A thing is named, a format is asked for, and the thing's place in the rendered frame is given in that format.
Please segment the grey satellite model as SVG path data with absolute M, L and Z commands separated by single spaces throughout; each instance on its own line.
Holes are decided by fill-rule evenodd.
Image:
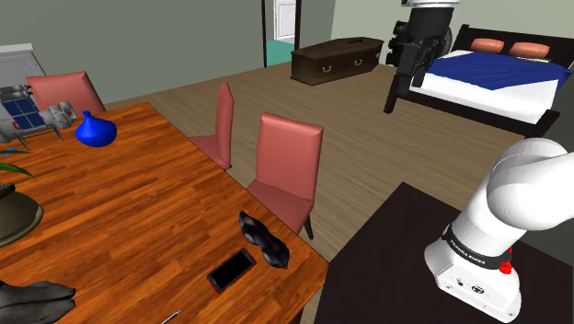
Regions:
M 40 110 L 28 85 L 0 87 L 0 144 L 14 139 L 28 150 L 28 139 L 54 132 L 63 139 L 61 129 L 71 127 L 77 116 L 68 101 Z

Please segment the potted plant in green pot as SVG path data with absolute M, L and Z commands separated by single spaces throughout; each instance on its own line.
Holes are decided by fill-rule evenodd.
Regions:
M 0 247 L 15 243 L 41 222 L 44 209 L 13 183 L 0 181 Z

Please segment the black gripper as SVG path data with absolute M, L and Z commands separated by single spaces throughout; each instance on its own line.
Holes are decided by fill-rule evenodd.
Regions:
M 452 6 L 417 6 L 411 9 L 407 23 L 407 40 L 403 45 L 397 75 L 413 76 L 413 87 L 422 86 L 424 76 L 436 57 L 439 40 L 443 41 L 442 51 L 450 49 L 452 16 Z

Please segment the dark grey lumpy figure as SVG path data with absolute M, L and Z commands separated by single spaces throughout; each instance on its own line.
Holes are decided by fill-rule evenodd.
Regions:
M 75 308 L 75 293 L 48 281 L 28 286 L 0 281 L 0 324 L 54 324 Z

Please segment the blue vase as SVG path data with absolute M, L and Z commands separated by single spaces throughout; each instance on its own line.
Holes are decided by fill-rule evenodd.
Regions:
M 112 121 L 94 117 L 89 110 L 83 112 L 84 120 L 75 130 L 76 139 L 91 147 L 110 145 L 117 137 L 117 126 Z

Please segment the dark brown chest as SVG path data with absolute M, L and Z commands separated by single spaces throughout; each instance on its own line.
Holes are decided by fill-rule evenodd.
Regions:
M 291 79 L 315 86 L 371 72 L 384 42 L 353 37 L 329 40 L 292 51 Z

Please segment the bed with blue blanket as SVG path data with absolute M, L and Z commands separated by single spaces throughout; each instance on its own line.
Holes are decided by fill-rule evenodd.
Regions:
M 560 113 L 552 105 L 571 75 L 574 38 L 462 25 L 421 86 L 395 75 L 384 111 L 400 98 L 524 137 L 542 137 Z

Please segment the black phone with red edge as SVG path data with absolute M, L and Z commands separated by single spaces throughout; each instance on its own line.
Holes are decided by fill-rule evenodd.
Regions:
M 207 280 L 216 294 L 222 293 L 256 264 L 246 249 L 240 249 L 233 256 L 207 274 Z

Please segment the brown wooden table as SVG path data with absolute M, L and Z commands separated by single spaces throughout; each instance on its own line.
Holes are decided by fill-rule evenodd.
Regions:
M 0 181 L 44 208 L 0 248 L 0 280 L 76 289 L 58 324 L 289 324 L 324 284 L 327 261 L 146 103 L 112 110 L 116 140 L 43 135 Z M 290 251 L 274 268 L 240 229 L 244 211 Z M 207 274 L 246 249 L 256 264 L 216 294 Z

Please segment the black animal figure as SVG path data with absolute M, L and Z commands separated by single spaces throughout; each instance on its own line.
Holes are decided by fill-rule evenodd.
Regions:
M 258 219 L 244 211 L 239 212 L 238 221 L 244 238 L 249 243 L 260 247 L 264 259 L 270 266 L 280 269 L 288 268 L 290 251 L 284 242 L 273 236 Z

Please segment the white door in dark frame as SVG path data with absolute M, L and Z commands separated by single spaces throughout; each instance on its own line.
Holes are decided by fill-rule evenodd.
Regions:
M 263 66 L 290 62 L 298 45 L 298 0 L 260 0 Z

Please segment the dark robot stand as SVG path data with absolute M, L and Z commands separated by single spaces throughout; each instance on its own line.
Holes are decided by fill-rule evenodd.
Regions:
M 426 266 L 458 214 L 401 183 L 330 262 L 314 324 L 503 324 L 440 290 Z M 512 254 L 522 307 L 509 324 L 574 324 L 571 266 L 522 241 Z

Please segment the pink chair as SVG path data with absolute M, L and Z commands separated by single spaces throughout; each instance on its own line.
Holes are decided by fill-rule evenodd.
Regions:
M 222 83 L 218 92 L 214 134 L 189 138 L 223 170 L 231 167 L 234 104 L 235 101 L 229 84 L 227 82 Z
M 256 148 L 256 177 L 247 186 L 295 234 L 314 237 L 310 214 L 324 128 L 268 112 L 261 115 Z
M 40 110 L 68 101 L 76 115 L 88 110 L 92 115 L 106 111 L 85 71 L 64 75 L 27 76 L 32 97 Z

